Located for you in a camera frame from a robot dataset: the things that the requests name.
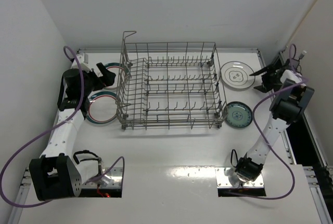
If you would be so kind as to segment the white plate with grey pattern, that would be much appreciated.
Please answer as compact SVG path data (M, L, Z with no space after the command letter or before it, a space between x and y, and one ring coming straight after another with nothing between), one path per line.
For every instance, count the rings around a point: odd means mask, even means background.
M240 61L230 61L222 65L220 69L222 82L234 90L246 90L253 86L254 71L247 64Z

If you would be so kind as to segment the green blue floral plate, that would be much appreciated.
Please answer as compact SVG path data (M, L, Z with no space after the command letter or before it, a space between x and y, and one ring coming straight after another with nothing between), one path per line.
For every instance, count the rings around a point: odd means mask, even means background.
M239 101L227 104L227 125L236 129L248 127L253 121L253 113L249 106Z

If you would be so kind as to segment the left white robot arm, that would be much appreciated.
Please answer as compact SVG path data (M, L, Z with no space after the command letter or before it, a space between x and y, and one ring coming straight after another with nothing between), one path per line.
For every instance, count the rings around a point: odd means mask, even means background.
M78 68L66 70L61 87L64 97L58 100L58 122L46 149L38 159L32 159L29 170L35 193L40 201L78 197L82 186L91 178L101 175L101 158L78 160L74 152L79 129L87 117L89 95L111 86L116 75L97 63L101 76L92 69L80 72Z

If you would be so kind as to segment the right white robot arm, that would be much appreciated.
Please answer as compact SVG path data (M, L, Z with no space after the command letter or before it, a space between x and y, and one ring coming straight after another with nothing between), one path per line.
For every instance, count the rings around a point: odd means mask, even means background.
M255 181L258 178L268 153L281 133L300 119L314 95L314 89L306 85L306 79L294 68L284 69L278 79L281 86L272 93L274 99L269 108L267 124L260 131L256 143L236 165L235 174L240 181Z

